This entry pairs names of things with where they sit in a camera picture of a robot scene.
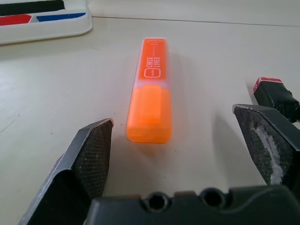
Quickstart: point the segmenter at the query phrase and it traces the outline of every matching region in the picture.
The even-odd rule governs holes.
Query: black plastic
[[[85,225],[299,225],[300,205],[284,186],[245,187],[221,191],[222,207],[211,207],[200,196],[177,193],[168,208],[152,212],[140,197],[93,200]]]
[[[102,195],[108,169],[113,121],[78,131],[19,225],[82,225],[91,200]]]
[[[300,105],[283,83],[261,81],[254,92],[259,105],[277,109],[291,122],[300,120]]]
[[[300,200],[300,131],[274,108],[234,105],[233,113],[265,182],[288,186]]]
[[[65,9],[63,0],[0,4],[0,16],[52,12]]]

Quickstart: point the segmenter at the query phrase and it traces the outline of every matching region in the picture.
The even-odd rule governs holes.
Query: scratched surface
[[[264,184],[232,114],[259,76],[300,99],[300,29],[200,22],[94,19],[79,37],[0,47],[0,224],[17,224],[80,128],[112,117],[105,195]],[[126,139],[141,41],[170,48],[173,135]]]

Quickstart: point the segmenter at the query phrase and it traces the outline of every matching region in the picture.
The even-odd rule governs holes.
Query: orange highlighter
[[[137,64],[127,121],[133,142],[166,143],[172,135],[168,43],[145,38]]]

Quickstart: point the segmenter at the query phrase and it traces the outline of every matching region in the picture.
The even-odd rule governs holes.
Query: screw hole
[[[210,207],[213,208],[222,208],[225,205],[225,198],[221,191],[218,189],[210,188],[204,190],[200,197],[202,198],[203,202]]]
[[[146,208],[150,212],[162,212],[168,207],[169,199],[163,193],[153,193],[146,200]]]

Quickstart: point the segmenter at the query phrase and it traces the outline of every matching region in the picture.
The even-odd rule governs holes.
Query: white table surface
[[[17,224],[76,132],[112,117],[105,195],[263,185],[235,103],[259,76],[300,99],[300,29],[137,19],[93,20],[78,37],[0,46],[0,224]],[[126,121],[140,44],[170,47],[173,136],[136,144]]]
[[[87,0],[93,16],[300,26],[299,0]]]

